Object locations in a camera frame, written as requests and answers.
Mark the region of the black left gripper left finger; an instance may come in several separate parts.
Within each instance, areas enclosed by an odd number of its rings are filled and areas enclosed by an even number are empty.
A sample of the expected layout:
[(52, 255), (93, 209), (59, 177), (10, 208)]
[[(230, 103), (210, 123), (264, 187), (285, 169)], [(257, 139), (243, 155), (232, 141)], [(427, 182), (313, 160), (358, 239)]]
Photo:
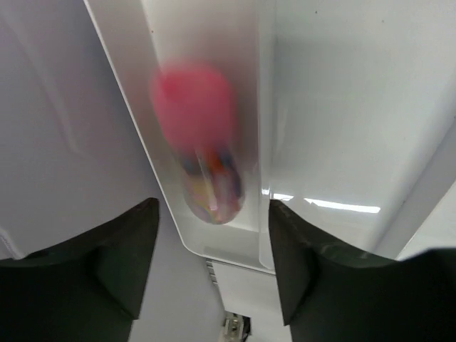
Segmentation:
[(160, 223), (148, 198), (24, 259), (1, 261), (3, 341), (127, 341), (139, 318)]

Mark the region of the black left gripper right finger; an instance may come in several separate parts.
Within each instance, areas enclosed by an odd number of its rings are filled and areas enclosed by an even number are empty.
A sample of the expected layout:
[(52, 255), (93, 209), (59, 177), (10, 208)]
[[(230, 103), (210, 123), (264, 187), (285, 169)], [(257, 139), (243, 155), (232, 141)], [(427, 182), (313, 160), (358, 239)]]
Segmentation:
[(294, 341), (453, 341), (455, 250), (396, 261), (269, 203), (284, 325)]

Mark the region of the pink cap clear tube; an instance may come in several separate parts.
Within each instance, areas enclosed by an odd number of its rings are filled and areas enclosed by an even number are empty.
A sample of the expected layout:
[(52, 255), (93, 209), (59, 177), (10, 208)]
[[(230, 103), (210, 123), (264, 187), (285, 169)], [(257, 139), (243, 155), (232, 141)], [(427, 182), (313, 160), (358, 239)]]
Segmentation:
[(190, 210), (210, 224), (232, 221), (243, 206), (244, 185), (235, 155), (238, 120), (231, 83), (212, 66), (172, 64), (152, 77), (150, 99)]

